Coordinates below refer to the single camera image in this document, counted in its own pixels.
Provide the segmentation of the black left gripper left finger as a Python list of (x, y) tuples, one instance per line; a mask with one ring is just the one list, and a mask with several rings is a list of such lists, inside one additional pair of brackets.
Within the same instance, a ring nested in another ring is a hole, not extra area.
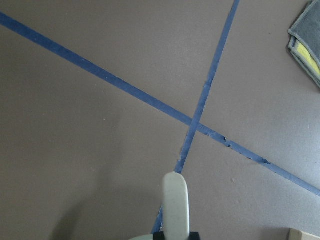
[(163, 231), (154, 232), (152, 236), (153, 240), (165, 240), (165, 235)]

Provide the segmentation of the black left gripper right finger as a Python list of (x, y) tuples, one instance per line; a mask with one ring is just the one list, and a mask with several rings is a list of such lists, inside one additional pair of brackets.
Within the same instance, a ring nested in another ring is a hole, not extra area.
[(190, 232), (189, 240), (201, 240), (200, 234), (198, 232)]

